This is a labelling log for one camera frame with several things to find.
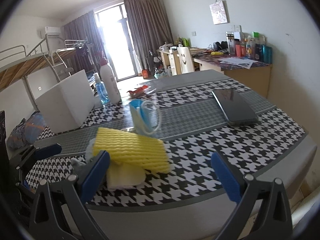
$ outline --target smartphone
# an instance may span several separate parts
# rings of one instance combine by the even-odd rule
[[[229,125],[248,125],[259,121],[256,113],[234,89],[213,90],[212,94]]]

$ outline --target yellow item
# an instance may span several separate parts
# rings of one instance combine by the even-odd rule
[[[211,52],[211,55],[223,55],[223,52],[213,51]]]
[[[154,172],[170,171],[163,141],[159,139],[99,127],[93,155],[96,156],[101,150],[106,150],[116,163],[127,163]]]

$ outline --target glass door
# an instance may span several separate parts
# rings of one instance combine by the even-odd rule
[[[124,4],[108,8],[96,15],[106,56],[117,82],[137,76],[134,48]]]

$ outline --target air conditioner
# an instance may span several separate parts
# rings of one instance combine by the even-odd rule
[[[48,38],[57,38],[61,34],[61,29],[59,27],[44,27],[41,30],[41,38],[44,39],[46,34]]]

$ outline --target floor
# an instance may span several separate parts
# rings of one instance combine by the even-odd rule
[[[134,91],[136,88],[140,87],[139,84],[153,80],[154,78],[143,79],[143,77],[133,77],[127,80],[123,80],[117,83],[121,98],[128,95],[128,91]]]

